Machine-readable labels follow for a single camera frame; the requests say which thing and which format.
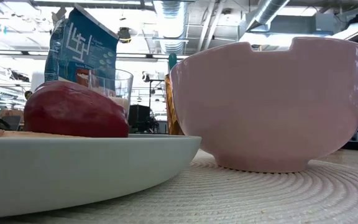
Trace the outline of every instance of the blue package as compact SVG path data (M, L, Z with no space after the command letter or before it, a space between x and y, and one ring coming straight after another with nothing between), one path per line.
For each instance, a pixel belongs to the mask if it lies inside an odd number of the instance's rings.
M119 37L75 4L68 19L60 19L50 38L45 82L65 80L88 87L89 70L115 68ZM101 78L115 74L98 72Z

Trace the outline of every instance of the metal beam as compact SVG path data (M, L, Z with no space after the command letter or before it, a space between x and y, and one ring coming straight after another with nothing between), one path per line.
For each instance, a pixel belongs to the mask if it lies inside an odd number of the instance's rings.
M200 39L198 41L197 52L199 52L203 46L204 38L205 38L206 32L209 27L209 22L211 21L211 18L212 18L214 6L215 6L215 0L209 0L208 13L207 13L205 21L204 21L203 30L201 31Z
M46 59L48 51L18 51L18 50L0 50L0 56L12 58L30 58L30 59ZM178 60L187 58L189 55L177 55ZM117 59L168 59L169 55L165 54L122 54L117 53Z
M74 7L75 2L48 2L48 1L37 1L34 3L36 6L43 7ZM148 10L154 11L153 6L144 6L140 4L113 4L113 3L93 3L89 1L87 3L77 3L85 9L133 9L133 10Z
M216 26L218 25L219 18L221 17L223 6L224 6L225 2L226 2L226 0L221 0L218 4L218 9L216 10L215 18L214 18L214 21L212 22L212 26L209 29L208 38L206 39L204 50L208 49L209 44L211 43L212 36L215 33L215 29L216 29Z

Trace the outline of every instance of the red apple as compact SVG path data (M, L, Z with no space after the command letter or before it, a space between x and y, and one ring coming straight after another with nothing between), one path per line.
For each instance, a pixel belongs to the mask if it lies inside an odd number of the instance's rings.
M24 108L24 129L36 133L126 138L125 109L108 97L77 83L51 81L40 85Z

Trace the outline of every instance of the ceiling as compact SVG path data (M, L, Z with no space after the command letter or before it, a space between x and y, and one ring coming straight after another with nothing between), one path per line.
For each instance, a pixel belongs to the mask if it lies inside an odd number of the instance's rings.
M184 55L197 53L197 48L203 30L207 9L212 0L184 0L186 1L187 13L185 21L185 44ZM253 11L258 6L258 0L222 0L223 13L220 15L216 29L213 32L213 39L208 48L224 44L237 42L240 39L245 41L258 42L262 38L267 39L266 43L260 44L259 50L277 50L286 46L278 43L277 38L262 37L254 34L239 35L239 25L245 20L246 14ZM60 7L65 6L67 10L66 17L71 11L73 3L77 2L94 16L99 22L108 29L117 32L120 27L129 27L132 35L132 41L129 44L119 44L118 53L132 54L161 54L159 37L158 16L152 9L152 1L109 1L109 0L5 0L0 1L0 50L10 51L34 51L47 52L50 40L50 31L53 29L52 13L56 13ZM137 9L140 2L144 3L144 9ZM290 1L278 15L292 16L301 21L302 17L307 18L319 13L336 13L337 17L342 17L347 11L358 8L358 0L302 0ZM214 21L214 14L211 18L209 27ZM338 29L345 24L337 21ZM286 27L288 33L291 33L291 27ZM291 42L291 36L286 34L286 38ZM43 71L45 57L10 57L0 56L0 83L21 84L23 87L0 86L0 90L6 89L6 92L0 91L0 94L7 95L14 99L23 100L22 92L29 89L29 84L20 80L11 79L10 70L22 73L31 79L34 71ZM163 74L168 73L166 59L155 60L153 62L135 62L118 61L117 68L128 70L135 75L134 90L132 92L132 102L140 101L141 104L148 105L148 87L149 84L142 81L142 75L147 72L156 79L163 78ZM9 91L16 91L17 97L10 95ZM164 111L163 92L157 91L153 98L152 109L155 111Z

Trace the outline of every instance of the ventilation duct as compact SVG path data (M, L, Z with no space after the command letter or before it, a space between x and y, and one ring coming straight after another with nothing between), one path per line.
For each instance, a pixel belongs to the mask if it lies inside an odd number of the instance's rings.
M289 1L290 0L260 0L258 8L255 10L255 16L247 23L246 31L269 24Z
M154 1L158 17L158 34L164 38L184 38L186 22L186 3L181 1ZM178 40L160 40L165 54L183 54L185 43Z

